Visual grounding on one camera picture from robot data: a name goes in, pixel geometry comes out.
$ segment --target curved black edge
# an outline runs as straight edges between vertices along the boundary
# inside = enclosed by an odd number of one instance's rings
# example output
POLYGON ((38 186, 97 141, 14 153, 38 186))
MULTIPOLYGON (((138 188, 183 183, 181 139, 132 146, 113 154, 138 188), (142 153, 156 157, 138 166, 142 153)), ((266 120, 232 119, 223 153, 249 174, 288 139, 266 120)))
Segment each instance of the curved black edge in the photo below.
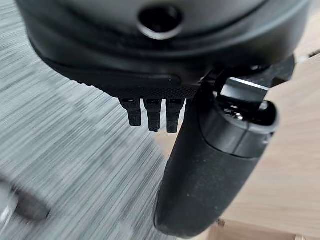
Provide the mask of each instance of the curved black edge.
POLYGON ((276 106, 267 101, 267 109, 255 113, 257 122, 239 121, 225 115, 222 110, 199 114, 199 128, 205 141, 213 148, 240 158, 259 158, 277 131, 280 114, 276 106))
POLYGON ((101 31, 55 0, 17 0, 28 34, 46 58, 71 66, 177 74, 193 83, 212 64, 270 65, 287 58, 302 37, 308 3, 269 0, 220 31, 158 42, 101 31))
POLYGON ((112 69, 83 68, 62 65, 44 57, 41 52, 30 40, 35 53, 50 68, 65 76, 68 79, 86 83, 100 83, 100 85, 108 85, 115 87, 139 87, 139 88, 179 88, 181 87, 181 79, 175 75, 152 74, 152 73, 136 73, 129 71, 115 71, 112 69))

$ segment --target handle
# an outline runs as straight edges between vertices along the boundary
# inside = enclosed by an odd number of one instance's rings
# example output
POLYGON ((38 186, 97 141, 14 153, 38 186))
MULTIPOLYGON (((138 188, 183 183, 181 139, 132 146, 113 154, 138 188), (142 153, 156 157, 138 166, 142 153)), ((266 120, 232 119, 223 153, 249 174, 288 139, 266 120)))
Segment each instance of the handle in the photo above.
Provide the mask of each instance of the handle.
POLYGON ((187 104, 154 215, 159 231, 179 238, 199 235, 222 215, 254 170, 279 122, 270 102, 253 123, 227 116, 202 96, 200 92, 187 104))

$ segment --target round opening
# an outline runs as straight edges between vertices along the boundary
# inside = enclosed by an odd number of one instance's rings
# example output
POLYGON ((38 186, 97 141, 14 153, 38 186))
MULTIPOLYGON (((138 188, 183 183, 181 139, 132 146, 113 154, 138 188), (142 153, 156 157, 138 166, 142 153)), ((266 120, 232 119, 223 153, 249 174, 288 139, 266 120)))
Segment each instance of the round opening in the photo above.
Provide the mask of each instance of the round opening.
POLYGON ((174 6, 153 6, 142 10, 138 16, 140 32, 151 39, 165 40, 181 31, 182 14, 174 6))

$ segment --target gray carpet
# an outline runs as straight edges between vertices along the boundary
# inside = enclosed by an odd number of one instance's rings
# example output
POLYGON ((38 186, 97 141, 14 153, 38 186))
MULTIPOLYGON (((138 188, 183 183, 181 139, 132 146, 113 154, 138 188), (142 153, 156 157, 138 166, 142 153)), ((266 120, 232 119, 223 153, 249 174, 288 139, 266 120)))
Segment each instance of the gray carpet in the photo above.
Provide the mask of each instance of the gray carpet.
POLYGON ((165 240, 152 222, 165 159, 117 99, 50 70, 12 0, 0 0, 0 174, 52 207, 3 240, 165 240))

